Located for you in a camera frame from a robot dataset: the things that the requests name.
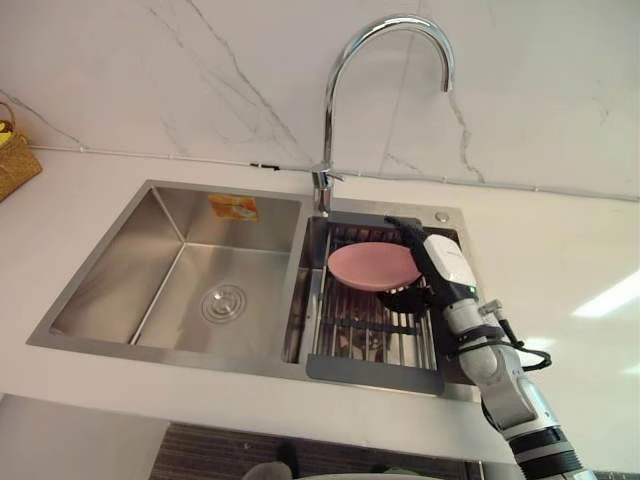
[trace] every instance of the robotic hand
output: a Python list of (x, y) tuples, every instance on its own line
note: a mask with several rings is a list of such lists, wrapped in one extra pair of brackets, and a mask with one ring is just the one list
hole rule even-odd
[[(460, 366), (480, 389), (485, 417), (509, 442), (527, 479), (595, 480), (593, 472), (582, 468), (547, 402), (525, 373), (550, 365), (550, 356), (524, 348), (502, 316), (498, 300), (478, 304), (473, 272), (453, 240), (426, 235), (393, 217), (385, 220), (399, 230), (429, 287), (421, 291), (414, 287), (404, 296), (381, 294), (383, 303), (404, 312), (442, 311), (458, 339)], [(543, 360), (523, 368), (517, 350)]]

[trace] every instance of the white countertop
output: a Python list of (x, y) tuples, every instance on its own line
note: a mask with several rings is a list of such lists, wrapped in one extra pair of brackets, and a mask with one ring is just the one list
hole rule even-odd
[[(90, 408), (419, 454), (512, 461), (476, 404), (27, 346), (82, 261), (147, 179), (311, 194), (308, 174), (80, 153), (0, 203), (0, 391)], [(638, 302), (571, 313), (638, 269), (639, 206), (541, 193), (348, 178), (337, 197), (461, 208), (487, 299), (516, 333), (554, 341), (533, 373), (583, 463), (640, 470)], [(636, 373), (626, 371), (636, 368)]]

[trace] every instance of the pink plate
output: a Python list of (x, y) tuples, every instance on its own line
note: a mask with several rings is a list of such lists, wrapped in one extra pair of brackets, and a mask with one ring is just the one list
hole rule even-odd
[(363, 242), (329, 256), (329, 270), (339, 282), (357, 290), (383, 292), (420, 277), (408, 248), (394, 243)]

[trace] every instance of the chrome faucet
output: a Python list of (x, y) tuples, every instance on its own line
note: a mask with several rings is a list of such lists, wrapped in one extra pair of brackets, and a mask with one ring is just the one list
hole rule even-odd
[(390, 16), (377, 20), (360, 30), (344, 47), (336, 59), (329, 75), (329, 83), (325, 93), (325, 119), (324, 119), (324, 152), (322, 162), (311, 167), (313, 176), (313, 196), (315, 202), (315, 214), (328, 216), (331, 211), (331, 194), (333, 180), (342, 180), (342, 176), (333, 172), (333, 159), (331, 149), (333, 144), (333, 111), (336, 101), (336, 87), (344, 68), (353, 55), (370, 40), (385, 33), (396, 30), (407, 30), (421, 34), (429, 40), (438, 51), (442, 61), (442, 91), (448, 92), (453, 88), (455, 77), (455, 62), (453, 49), (442, 29), (430, 20), (414, 15)]

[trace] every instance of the faucet spout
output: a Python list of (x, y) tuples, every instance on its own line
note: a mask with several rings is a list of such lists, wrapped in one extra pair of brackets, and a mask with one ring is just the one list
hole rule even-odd
[[(314, 166), (312, 169), (316, 198), (330, 199), (331, 197), (331, 180), (328, 179), (327, 182), (321, 180), (318, 182), (316, 177), (320, 174), (326, 179), (326, 174), (331, 172), (333, 169), (333, 159), (331, 156), (333, 148), (333, 115), (336, 102), (336, 88), (340, 78), (342, 78), (344, 69), (349, 63), (349, 60), (362, 46), (385, 33), (398, 30), (419, 33), (422, 38), (433, 44), (442, 62), (442, 91), (448, 92), (453, 88), (455, 80), (453, 48), (451, 48), (449, 39), (445, 35), (444, 31), (442, 31), (442, 29), (434, 22), (415, 15), (394, 15), (377, 20), (356, 33), (356, 35), (344, 47), (342, 52), (340, 52), (338, 58), (336, 58), (333, 68), (331, 69), (331, 74), (329, 75), (329, 82), (325, 92), (323, 158), (322, 162)], [(320, 202), (317, 204), (316, 210), (326, 216), (328, 214), (327, 207), (329, 204), (330, 203), (328, 201)]]

